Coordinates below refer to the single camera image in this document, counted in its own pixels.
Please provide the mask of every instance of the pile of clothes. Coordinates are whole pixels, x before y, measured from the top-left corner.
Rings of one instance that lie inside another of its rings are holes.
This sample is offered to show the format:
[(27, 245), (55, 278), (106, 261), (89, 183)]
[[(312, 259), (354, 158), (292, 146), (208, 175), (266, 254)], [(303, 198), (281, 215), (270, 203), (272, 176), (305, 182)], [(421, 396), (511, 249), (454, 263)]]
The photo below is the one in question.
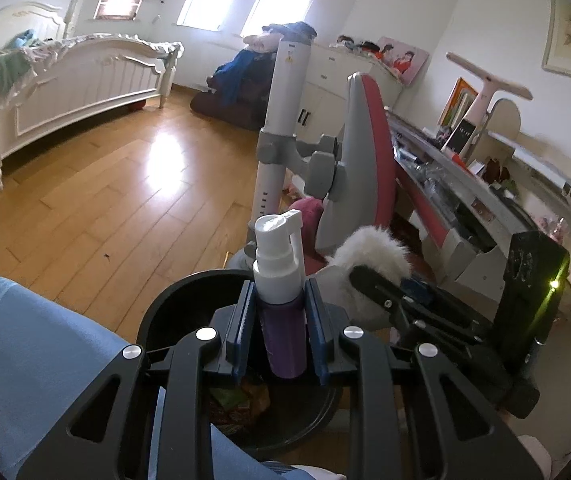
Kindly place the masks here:
[(279, 41), (312, 41), (317, 33), (304, 22), (271, 23), (262, 30), (243, 38), (245, 48), (206, 80), (210, 90), (198, 93), (190, 103), (195, 112), (247, 130), (263, 127)]

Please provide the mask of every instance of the silver screw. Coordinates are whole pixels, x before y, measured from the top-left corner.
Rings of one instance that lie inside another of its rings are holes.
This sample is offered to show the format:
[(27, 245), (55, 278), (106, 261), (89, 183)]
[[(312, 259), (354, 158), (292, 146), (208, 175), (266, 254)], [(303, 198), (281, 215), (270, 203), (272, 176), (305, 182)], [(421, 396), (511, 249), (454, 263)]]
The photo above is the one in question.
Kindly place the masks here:
[(197, 330), (197, 339), (200, 341), (210, 341), (216, 337), (216, 330), (211, 326), (205, 326)]
[(141, 347), (139, 345), (128, 345), (123, 349), (121, 355), (126, 359), (136, 359), (141, 355)]
[(432, 343), (422, 343), (419, 345), (419, 353), (424, 357), (434, 357), (439, 351)]
[(363, 337), (363, 329), (358, 326), (347, 326), (343, 329), (343, 335), (348, 339), (359, 339)]

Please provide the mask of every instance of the purple bottle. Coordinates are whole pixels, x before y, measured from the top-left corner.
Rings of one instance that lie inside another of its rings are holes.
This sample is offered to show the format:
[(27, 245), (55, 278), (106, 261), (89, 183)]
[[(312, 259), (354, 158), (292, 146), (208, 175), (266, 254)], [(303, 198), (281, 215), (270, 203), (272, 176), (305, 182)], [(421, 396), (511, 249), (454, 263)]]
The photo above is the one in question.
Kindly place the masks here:
[(255, 222), (257, 259), (252, 270), (259, 319), (270, 368), (283, 379), (298, 377), (307, 367), (302, 225), (296, 209)]

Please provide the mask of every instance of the white bottle cap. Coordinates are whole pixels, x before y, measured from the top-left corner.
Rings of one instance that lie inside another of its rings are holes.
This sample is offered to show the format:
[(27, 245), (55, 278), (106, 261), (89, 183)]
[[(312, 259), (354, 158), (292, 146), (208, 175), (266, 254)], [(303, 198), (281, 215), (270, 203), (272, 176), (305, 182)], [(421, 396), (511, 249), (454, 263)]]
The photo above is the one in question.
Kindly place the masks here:
[(265, 215), (255, 222), (257, 259), (252, 270), (259, 298), (265, 303), (289, 303), (303, 289), (302, 225), (299, 210)]

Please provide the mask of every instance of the white dresser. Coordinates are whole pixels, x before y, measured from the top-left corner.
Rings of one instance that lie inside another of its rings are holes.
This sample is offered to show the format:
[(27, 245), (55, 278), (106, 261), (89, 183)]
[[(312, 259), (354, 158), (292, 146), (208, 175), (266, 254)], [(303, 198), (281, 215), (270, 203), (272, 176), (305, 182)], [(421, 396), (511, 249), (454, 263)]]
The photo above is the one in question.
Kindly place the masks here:
[(370, 74), (383, 104), (394, 106), (403, 85), (376, 59), (313, 44), (294, 130), (298, 139), (317, 142), (321, 134), (342, 137), (347, 78), (355, 72)]

